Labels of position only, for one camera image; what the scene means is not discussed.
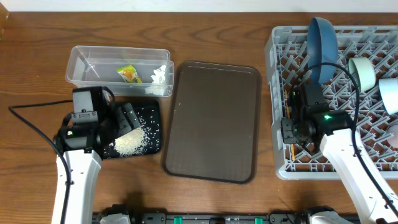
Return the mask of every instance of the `white cup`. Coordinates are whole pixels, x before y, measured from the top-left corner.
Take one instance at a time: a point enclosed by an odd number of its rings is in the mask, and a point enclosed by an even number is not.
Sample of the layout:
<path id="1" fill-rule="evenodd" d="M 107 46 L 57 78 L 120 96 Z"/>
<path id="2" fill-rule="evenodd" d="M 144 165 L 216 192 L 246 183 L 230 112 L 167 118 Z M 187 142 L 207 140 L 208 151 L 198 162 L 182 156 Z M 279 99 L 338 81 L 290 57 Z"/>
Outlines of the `white cup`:
<path id="1" fill-rule="evenodd" d="M 376 84 L 373 64 L 368 58 L 350 58 L 348 69 L 350 74 L 354 76 L 359 93 L 370 90 Z"/>
<path id="2" fill-rule="evenodd" d="M 387 142 L 392 146 L 398 148 L 398 124 L 391 126 L 387 133 L 392 133 L 394 137 L 387 139 Z"/>
<path id="3" fill-rule="evenodd" d="M 380 79 L 379 88 L 387 113 L 398 112 L 398 78 Z"/>

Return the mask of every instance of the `white wall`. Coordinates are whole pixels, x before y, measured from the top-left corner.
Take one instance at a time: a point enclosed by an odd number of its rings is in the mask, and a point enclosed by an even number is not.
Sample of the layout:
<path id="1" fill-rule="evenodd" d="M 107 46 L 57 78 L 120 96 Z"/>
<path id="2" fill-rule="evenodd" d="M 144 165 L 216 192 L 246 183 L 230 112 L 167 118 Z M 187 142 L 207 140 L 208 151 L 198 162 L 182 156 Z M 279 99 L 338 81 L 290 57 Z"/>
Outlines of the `white wall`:
<path id="1" fill-rule="evenodd" d="M 0 0 L 8 11 L 398 12 L 398 0 Z"/>

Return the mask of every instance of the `brown tray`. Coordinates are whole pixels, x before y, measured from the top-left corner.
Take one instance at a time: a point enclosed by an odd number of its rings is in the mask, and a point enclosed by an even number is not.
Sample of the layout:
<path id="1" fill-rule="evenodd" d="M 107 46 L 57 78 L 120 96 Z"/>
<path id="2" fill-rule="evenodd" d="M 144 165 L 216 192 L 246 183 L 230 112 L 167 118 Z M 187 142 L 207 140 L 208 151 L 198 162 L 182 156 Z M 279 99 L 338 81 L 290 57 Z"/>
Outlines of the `brown tray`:
<path id="1" fill-rule="evenodd" d="M 260 73 L 251 67 L 185 62 L 178 68 L 175 86 L 164 171 L 236 184 L 252 180 Z"/>

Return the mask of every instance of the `white plastic crate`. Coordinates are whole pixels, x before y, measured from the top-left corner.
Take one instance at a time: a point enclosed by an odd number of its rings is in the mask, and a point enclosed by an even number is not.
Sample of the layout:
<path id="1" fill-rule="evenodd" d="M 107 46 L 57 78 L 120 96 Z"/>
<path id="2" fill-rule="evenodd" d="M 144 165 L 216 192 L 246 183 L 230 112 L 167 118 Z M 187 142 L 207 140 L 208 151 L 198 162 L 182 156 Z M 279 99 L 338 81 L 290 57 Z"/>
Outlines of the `white plastic crate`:
<path id="1" fill-rule="evenodd" d="M 350 57 L 367 57 L 374 64 L 377 80 L 398 78 L 398 26 L 335 26 L 335 30 L 338 64 L 348 69 Z M 265 48 L 267 81 L 271 89 L 275 172 L 284 180 L 339 179 L 321 152 L 311 156 L 295 144 L 295 160 L 292 160 L 290 144 L 284 144 L 282 140 L 280 121 L 286 118 L 284 90 L 289 92 L 291 83 L 302 77 L 309 60 L 307 32 L 307 26 L 275 27 Z M 337 69 L 333 79 L 322 88 L 331 110 L 346 110 L 353 117 L 354 88 L 341 70 Z M 398 124 L 398 113 L 387 114 L 378 85 L 361 94 L 358 120 L 357 130 L 382 176 L 398 179 L 398 149 L 386 141 L 391 136 L 386 129 Z"/>

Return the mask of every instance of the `blue plate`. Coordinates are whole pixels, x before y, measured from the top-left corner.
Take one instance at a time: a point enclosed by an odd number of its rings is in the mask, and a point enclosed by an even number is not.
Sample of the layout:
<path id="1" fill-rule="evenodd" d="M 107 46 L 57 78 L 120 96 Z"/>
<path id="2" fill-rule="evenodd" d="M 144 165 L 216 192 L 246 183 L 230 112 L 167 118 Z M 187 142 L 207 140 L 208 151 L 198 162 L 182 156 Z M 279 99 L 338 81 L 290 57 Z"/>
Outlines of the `blue plate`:
<path id="1" fill-rule="evenodd" d="M 321 62 L 337 62 L 337 38 L 335 28 L 327 19 L 314 17 L 308 28 L 307 55 L 311 56 L 308 66 Z M 322 65 L 312 69 L 312 83 L 325 83 L 333 77 L 336 68 Z"/>

